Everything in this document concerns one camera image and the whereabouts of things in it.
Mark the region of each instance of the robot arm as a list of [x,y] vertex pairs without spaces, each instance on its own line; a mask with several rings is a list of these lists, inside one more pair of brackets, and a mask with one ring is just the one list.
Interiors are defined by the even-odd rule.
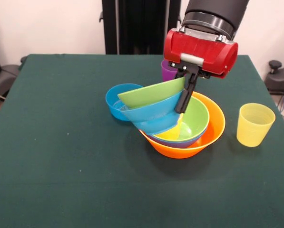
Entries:
[[190,74],[176,107],[184,113],[199,76],[224,78],[237,59],[232,40],[249,0],[190,0],[182,27],[171,29],[165,40],[164,59],[178,69],[176,78]]

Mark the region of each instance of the light green plate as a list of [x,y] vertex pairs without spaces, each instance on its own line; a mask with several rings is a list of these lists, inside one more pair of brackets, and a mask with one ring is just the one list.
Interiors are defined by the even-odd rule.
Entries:
[[118,95],[119,99],[130,109],[169,98],[184,88],[185,77],[131,90]]

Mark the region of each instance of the white wall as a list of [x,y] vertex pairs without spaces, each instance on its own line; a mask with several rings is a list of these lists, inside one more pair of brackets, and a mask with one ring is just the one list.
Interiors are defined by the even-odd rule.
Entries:
[[[187,4],[182,0],[182,19]],[[104,54],[101,11],[101,0],[0,0],[1,63],[29,53]],[[269,60],[284,65],[284,0],[250,0],[235,40],[262,77]]]
[[0,63],[30,53],[105,53],[101,0],[0,0]]
[[[188,2],[182,0],[182,19]],[[235,41],[239,54],[251,57],[262,78],[270,60],[280,60],[284,66],[284,0],[250,0]]]

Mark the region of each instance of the orange bowl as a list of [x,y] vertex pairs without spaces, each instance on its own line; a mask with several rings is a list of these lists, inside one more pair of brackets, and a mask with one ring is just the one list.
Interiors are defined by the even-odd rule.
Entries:
[[153,141],[140,131],[151,145],[162,155],[170,158],[189,158],[196,155],[208,145],[214,143],[222,135],[225,129],[225,117],[221,108],[213,100],[200,93],[194,92],[193,97],[198,98],[207,106],[209,111],[209,124],[205,133],[190,147],[181,149],[165,146]]

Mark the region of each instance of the plastic bowl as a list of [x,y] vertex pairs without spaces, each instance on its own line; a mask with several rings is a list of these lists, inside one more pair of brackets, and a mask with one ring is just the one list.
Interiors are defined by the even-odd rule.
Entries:
[[118,95],[129,108],[141,108],[167,99],[184,88],[185,77],[146,86],[140,89],[124,92]]
[[192,145],[205,132],[209,123],[209,112],[199,99],[191,97],[183,115],[178,138],[170,139],[166,135],[151,135],[150,138],[166,146],[186,148]]
[[176,113],[175,108],[180,96],[181,92],[145,107],[128,109],[124,106],[120,111],[146,134],[159,134],[176,126],[180,114]]
[[130,91],[130,90],[133,90],[133,89],[138,89],[138,88],[141,88],[141,87],[142,87],[141,85],[127,83],[127,84],[116,85],[116,86],[114,86],[114,87],[112,87],[111,89],[108,90],[108,92],[106,93],[106,103],[108,104],[108,107],[109,107],[111,114],[115,118],[117,118],[119,120],[123,120],[123,121],[129,121],[120,112],[120,109],[123,106],[125,106],[125,104],[119,99],[118,94]]
[[175,127],[173,127],[172,129],[162,132],[160,134],[157,134],[157,136],[166,139],[166,140],[173,140],[173,139],[177,139],[180,135],[180,129],[181,129],[181,123],[182,123],[182,118],[183,118],[183,113],[180,114],[180,117],[177,121],[177,124]]
[[181,149],[165,146],[153,141],[145,133],[140,131],[155,150],[162,155],[170,158],[189,158],[214,143],[222,135],[225,129],[225,117],[221,108],[213,100],[197,92],[193,93],[193,97],[198,98],[207,106],[209,111],[209,124],[205,133],[190,147]]
[[194,144],[205,132],[207,129],[205,129],[203,132],[201,132],[197,137],[185,141],[185,142],[169,142],[169,141],[163,141],[163,140],[159,140],[155,137],[153,137],[152,135],[148,135],[149,138],[151,138],[153,141],[156,141],[157,143],[160,143],[162,145],[165,146],[169,146],[169,147],[174,147],[174,148],[187,148],[190,147],[192,144]]

